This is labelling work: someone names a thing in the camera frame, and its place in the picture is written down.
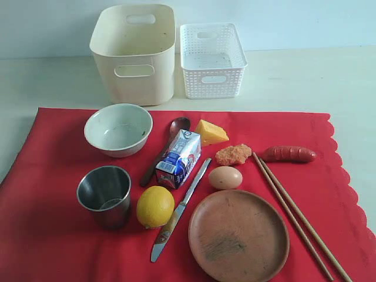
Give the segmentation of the blue white milk carton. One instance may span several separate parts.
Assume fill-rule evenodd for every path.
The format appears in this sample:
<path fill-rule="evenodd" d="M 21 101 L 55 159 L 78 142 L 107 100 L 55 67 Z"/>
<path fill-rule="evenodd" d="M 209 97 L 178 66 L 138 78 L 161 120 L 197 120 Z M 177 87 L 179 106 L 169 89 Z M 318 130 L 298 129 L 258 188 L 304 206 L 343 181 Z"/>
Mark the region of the blue white milk carton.
<path fill-rule="evenodd" d="M 200 155 L 201 135 L 180 129 L 155 167 L 158 184 L 178 189 L 188 178 Z"/>

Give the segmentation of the yellow cheese wedge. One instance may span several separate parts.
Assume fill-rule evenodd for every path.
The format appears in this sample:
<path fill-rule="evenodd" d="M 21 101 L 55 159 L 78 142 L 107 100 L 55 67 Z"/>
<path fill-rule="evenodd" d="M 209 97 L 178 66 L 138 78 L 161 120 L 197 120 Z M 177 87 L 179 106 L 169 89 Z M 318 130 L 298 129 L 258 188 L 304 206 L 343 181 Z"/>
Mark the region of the yellow cheese wedge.
<path fill-rule="evenodd" d="M 229 137 L 222 127 L 203 119 L 199 120 L 195 132 L 200 134 L 202 147 L 229 141 Z"/>

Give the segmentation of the orange fried chicken piece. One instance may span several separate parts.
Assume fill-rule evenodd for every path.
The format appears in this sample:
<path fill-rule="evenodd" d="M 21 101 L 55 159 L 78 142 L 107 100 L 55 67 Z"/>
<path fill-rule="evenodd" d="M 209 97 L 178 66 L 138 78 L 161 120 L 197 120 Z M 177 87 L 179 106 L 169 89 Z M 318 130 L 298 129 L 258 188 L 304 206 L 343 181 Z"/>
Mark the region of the orange fried chicken piece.
<path fill-rule="evenodd" d="M 252 149 L 245 144 L 240 144 L 219 150 L 215 159 L 220 166 L 242 165 L 251 155 Z"/>

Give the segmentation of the brown egg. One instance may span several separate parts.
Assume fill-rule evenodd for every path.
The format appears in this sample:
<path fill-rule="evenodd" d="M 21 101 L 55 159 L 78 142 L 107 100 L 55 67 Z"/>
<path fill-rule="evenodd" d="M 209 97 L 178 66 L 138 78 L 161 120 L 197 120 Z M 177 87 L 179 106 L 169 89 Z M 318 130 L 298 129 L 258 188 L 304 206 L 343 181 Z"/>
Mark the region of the brown egg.
<path fill-rule="evenodd" d="M 219 166 L 209 174 L 209 183 L 217 190 L 238 188 L 243 181 L 243 175 L 234 167 Z"/>

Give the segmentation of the yellow lemon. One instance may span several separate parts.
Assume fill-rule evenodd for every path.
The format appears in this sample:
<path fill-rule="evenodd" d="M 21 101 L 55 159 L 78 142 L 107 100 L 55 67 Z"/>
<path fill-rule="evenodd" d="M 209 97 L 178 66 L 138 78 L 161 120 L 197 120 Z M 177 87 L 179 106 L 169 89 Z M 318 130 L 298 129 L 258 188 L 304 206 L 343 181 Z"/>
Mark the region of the yellow lemon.
<path fill-rule="evenodd" d="M 137 201 L 136 217 L 146 229 L 155 229 L 169 221 L 174 207 L 174 197 L 170 191 L 162 186 L 151 186 Z"/>

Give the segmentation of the red sausage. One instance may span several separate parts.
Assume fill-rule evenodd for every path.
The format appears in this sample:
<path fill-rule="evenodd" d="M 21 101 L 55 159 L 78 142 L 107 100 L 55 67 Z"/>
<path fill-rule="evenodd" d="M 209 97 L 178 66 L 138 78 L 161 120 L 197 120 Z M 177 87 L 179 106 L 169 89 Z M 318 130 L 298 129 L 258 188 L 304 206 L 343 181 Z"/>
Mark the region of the red sausage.
<path fill-rule="evenodd" d="M 316 153 L 302 146 L 272 146 L 262 154 L 265 162 L 300 162 L 308 163 L 316 159 Z"/>

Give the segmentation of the dark wooden spoon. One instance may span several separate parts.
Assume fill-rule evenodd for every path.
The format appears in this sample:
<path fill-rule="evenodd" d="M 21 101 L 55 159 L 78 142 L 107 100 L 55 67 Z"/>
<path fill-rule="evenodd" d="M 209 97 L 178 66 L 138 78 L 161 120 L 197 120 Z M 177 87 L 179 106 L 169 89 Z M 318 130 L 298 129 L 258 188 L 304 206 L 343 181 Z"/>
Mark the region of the dark wooden spoon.
<path fill-rule="evenodd" d="M 175 138 L 175 136 L 178 134 L 180 129 L 183 130 L 189 130 L 190 129 L 190 120 L 186 117 L 177 117 L 173 119 L 171 122 L 170 128 L 169 128 L 169 139 L 163 149 L 160 151 L 160 153 L 155 157 L 155 159 L 152 161 L 152 164 L 147 168 L 147 170 L 144 172 L 143 176 L 141 177 L 139 184 L 142 187 L 146 187 L 146 185 L 150 182 L 153 174 L 155 173 L 155 167 L 160 161 L 160 159 L 163 157 L 166 150 L 169 148 L 171 142 Z"/>

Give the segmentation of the red table cloth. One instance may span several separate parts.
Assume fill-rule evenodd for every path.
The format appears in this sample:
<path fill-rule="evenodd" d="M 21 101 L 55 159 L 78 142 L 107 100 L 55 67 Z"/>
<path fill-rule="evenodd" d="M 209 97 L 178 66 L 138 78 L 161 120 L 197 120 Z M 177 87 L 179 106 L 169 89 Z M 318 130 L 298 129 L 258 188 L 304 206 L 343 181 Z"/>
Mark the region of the red table cloth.
<path fill-rule="evenodd" d="M 272 163 L 270 169 L 354 281 L 375 280 L 375 236 L 342 168 L 326 113 L 153 111 L 153 130 L 138 153 L 113 159 L 93 148 L 83 128 L 84 109 L 40 108 L 26 142 L 1 184 L 2 281 L 210 281 L 187 239 L 196 205 L 213 192 L 204 177 L 158 261 L 150 261 L 157 230 L 131 215 L 125 227 L 98 226 L 77 201 L 87 172 L 104 165 L 128 171 L 131 200 L 139 180 L 168 136 L 172 119 L 187 116 L 221 126 L 230 144 L 257 152 L 275 145 L 304 146 L 309 164 Z"/>

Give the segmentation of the white ceramic bowl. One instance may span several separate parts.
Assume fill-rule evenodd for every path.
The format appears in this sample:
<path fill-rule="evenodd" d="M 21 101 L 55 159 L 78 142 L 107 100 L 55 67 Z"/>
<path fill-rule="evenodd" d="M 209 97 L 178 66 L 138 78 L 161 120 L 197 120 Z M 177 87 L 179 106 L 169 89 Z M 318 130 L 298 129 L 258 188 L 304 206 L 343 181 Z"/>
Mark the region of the white ceramic bowl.
<path fill-rule="evenodd" d="M 110 157 L 128 157 L 142 149 L 153 128 L 151 114 L 144 108 L 118 103 L 95 112 L 86 122 L 86 141 Z"/>

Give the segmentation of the right wooden chopstick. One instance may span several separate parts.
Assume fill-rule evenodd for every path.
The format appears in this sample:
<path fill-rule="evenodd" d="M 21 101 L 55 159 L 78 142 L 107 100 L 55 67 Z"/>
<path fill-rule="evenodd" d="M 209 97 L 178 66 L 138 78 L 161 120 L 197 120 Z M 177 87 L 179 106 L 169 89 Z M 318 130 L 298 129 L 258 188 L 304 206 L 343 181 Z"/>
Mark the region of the right wooden chopstick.
<path fill-rule="evenodd" d="M 344 281 L 352 281 L 350 276 L 346 273 L 346 271 L 343 269 L 341 264 L 337 261 L 335 256 L 332 254 L 330 249 L 326 246 L 324 241 L 321 239 L 321 237 L 318 235 L 318 233 L 315 231 L 313 226 L 310 224 L 310 222 L 306 219 L 304 214 L 300 211 L 298 206 L 295 204 L 293 199 L 290 197 L 290 195 L 287 193 L 285 188 L 282 186 L 282 184 L 279 182 L 279 180 L 275 177 L 273 172 L 268 168 L 268 166 L 265 164 L 264 160 L 260 157 L 258 157 L 261 161 L 261 164 L 266 169 L 268 175 L 271 177 L 272 181 L 274 182 L 274 185 L 276 186 L 277 190 L 283 197 L 284 201 L 288 205 L 290 211 L 294 210 L 295 214 L 300 218 L 300 221 L 305 225 L 305 228 L 310 232 L 312 237 L 316 240 L 317 244 L 320 246 L 321 250 L 325 253 L 329 261 L 332 262 L 333 266 L 336 268 L 338 273 L 342 276 Z"/>

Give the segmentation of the wooden chopstick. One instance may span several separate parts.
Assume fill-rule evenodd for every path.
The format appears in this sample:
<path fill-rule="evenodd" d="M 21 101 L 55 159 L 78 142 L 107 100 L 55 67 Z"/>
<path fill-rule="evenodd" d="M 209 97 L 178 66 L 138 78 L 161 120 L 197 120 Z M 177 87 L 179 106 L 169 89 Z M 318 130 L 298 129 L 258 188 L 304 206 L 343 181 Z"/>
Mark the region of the wooden chopstick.
<path fill-rule="evenodd" d="M 310 224 L 310 222 L 306 219 L 304 214 L 300 211 L 298 206 L 295 204 L 293 199 L 290 197 L 290 195 L 287 193 L 285 188 L 282 186 L 282 184 L 279 182 L 279 180 L 275 177 L 273 172 L 268 168 L 268 166 L 265 164 L 264 160 L 260 157 L 258 157 L 261 161 L 261 164 L 266 169 L 268 175 L 271 177 L 272 181 L 274 182 L 274 185 L 276 186 L 277 190 L 283 197 L 284 201 L 288 205 L 290 211 L 294 210 L 295 214 L 300 218 L 300 221 L 305 225 L 305 228 L 310 232 L 312 237 L 316 240 L 317 244 L 320 246 L 321 250 L 325 253 L 329 261 L 332 262 L 333 266 L 336 268 L 338 273 L 342 276 L 344 281 L 352 281 L 350 276 L 346 273 L 346 271 L 343 269 L 341 264 L 337 261 L 335 256 L 332 254 L 330 249 L 326 246 L 324 241 L 321 239 L 321 237 L 318 235 L 318 233 L 315 231 L 313 226 Z"/>
<path fill-rule="evenodd" d="M 311 241 L 306 236 L 304 230 L 299 225 L 299 223 L 296 220 L 296 218 L 294 217 L 293 213 L 290 211 L 288 205 L 286 204 L 286 202 L 284 201 L 283 197 L 281 196 L 281 194 L 277 190 L 276 186 L 274 185 L 274 182 L 272 181 L 271 177 L 268 175 L 266 169 L 261 164 L 261 161 L 260 161 L 259 157 L 256 155 L 255 152 L 252 152 L 252 157 L 255 160 L 255 162 L 257 163 L 258 168 L 262 172 L 263 176 L 266 178 L 266 181 L 267 181 L 268 185 L 270 186 L 270 188 L 272 189 L 272 191 L 276 195 L 276 198 L 280 202 L 280 204 L 281 204 L 282 208 L 284 209 L 286 215 L 288 216 L 290 222 L 295 227 L 295 229 L 298 232 L 300 238 L 303 240 L 305 246 L 310 251 L 312 257 L 315 259 L 315 262 L 318 264 L 318 266 L 320 267 L 320 269 L 323 271 L 323 273 L 325 274 L 325 276 L 328 279 L 328 281 L 334 281 L 334 279 L 333 279 L 332 275 L 330 274 L 329 270 L 326 268 L 324 262 L 322 261 L 322 259 L 318 255 L 318 253 L 316 252 L 314 246 L 311 244 Z"/>

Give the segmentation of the small white perforated basket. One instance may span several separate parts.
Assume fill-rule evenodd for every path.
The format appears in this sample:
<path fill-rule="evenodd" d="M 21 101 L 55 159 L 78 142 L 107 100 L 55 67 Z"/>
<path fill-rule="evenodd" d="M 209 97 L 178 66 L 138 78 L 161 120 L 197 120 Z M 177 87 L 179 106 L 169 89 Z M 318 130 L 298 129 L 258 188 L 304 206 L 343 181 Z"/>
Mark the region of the small white perforated basket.
<path fill-rule="evenodd" d="M 180 27 L 180 64 L 189 99 L 234 98 L 247 60 L 232 23 Z"/>

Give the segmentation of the steel table knife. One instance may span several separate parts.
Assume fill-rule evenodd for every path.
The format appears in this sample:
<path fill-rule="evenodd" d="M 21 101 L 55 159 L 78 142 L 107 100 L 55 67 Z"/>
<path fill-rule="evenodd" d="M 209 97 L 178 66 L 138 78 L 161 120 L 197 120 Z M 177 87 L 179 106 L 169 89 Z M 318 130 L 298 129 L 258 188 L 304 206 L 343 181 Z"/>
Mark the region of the steel table knife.
<path fill-rule="evenodd" d="M 159 234 L 156 237 L 154 245 L 152 247 L 152 252 L 150 255 L 150 261 L 155 263 L 159 258 L 160 254 L 162 253 L 166 243 L 169 241 L 177 223 L 179 222 L 189 200 L 191 199 L 195 188 L 201 181 L 202 177 L 204 176 L 209 164 L 211 163 L 212 158 L 208 157 L 203 164 L 201 165 L 199 171 L 196 173 L 190 187 L 188 188 L 183 200 L 179 203 L 179 205 L 175 208 L 173 214 L 171 215 L 169 221 L 162 227 L 159 231 Z"/>

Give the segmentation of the stainless steel cup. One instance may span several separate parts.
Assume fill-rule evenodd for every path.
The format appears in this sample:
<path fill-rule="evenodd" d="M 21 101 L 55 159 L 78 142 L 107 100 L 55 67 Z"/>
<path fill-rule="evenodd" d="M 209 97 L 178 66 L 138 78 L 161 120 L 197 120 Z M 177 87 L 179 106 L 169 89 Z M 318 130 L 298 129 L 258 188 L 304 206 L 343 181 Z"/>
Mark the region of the stainless steel cup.
<path fill-rule="evenodd" d="M 132 181 L 119 166 L 101 166 L 88 172 L 79 182 L 76 197 L 103 228 L 118 229 L 130 213 Z"/>

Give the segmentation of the brown wooden plate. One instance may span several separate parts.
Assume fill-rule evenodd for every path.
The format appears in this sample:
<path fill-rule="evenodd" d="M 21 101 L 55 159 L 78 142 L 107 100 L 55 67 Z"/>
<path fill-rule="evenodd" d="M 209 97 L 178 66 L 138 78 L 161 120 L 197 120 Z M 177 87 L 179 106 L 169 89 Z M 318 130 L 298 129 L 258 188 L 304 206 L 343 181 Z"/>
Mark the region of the brown wooden plate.
<path fill-rule="evenodd" d="M 275 208 L 244 190 L 205 197 L 189 223 L 189 246 L 217 281 L 270 281 L 286 263 L 290 239 Z"/>

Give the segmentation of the large cream plastic bin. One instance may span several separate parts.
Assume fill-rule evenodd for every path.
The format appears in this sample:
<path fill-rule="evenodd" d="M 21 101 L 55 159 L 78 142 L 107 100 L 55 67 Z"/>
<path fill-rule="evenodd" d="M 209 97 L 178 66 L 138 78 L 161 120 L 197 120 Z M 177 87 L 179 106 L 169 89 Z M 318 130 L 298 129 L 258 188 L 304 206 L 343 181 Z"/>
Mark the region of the large cream plastic bin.
<path fill-rule="evenodd" d="M 174 12 L 167 5 L 103 10 L 89 47 L 111 101 L 151 106 L 171 99 L 175 42 Z"/>

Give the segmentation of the left wooden chopstick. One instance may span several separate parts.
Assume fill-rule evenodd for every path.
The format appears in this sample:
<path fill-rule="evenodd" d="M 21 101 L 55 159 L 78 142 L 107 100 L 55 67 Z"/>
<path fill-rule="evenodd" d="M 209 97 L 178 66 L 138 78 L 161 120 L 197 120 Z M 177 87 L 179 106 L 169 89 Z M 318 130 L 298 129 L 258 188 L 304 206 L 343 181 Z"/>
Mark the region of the left wooden chopstick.
<path fill-rule="evenodd" d="M 293 213 L 290 211 L 288 205 L 286 204 L 286 202 L 284 201 L 283 197 L 281 196 L 281 194 L 277 190 L 276 186 L 274 185 L 274 182 L 272 181 L 271 177 L 268 175 L 266 169 L 261 164 L 261 161 L 260 161 L 259 157 L 256 155 L 255 152 L 252 152 L 252 157 L 255 160 L 255 162 L 257 163 L 258 168 L 262 172 L 263 176 L 266 178 L 266 181 L 267 181 L 268 185 L 270 186 L 270 188 L 272 189 L 272 191 L 276 195 L 276 198 L 280 202 L 280 204 L 281 204 L 282 208 L 284 209 L 286 215 L 288 216 L 290 222 L 295 227 L 295 229 L 298 232 L 300 238 L 303 240 L 305 246 L 310 251 L 312 257 L 315 259 L 315 262 L 318 264 L 318 266 L 320 267 L 320 269 L 323 271 L 323 273 L 325 274 L 325 276 L 328 279 L 328 281 L 334 281 L 334 279 L 333 279 L 332 275 L 330 274 L 329 270 L 326 268 L 324 262 L 322 261 L 322 259 L 318 255 L 318 253 L 316 252 L 314 246 L 311 244 L 311 241 L 306 236 L 304 230 L 299 225 L 299 223 L 296 220 L 296 218 L 294 217 Z"/>

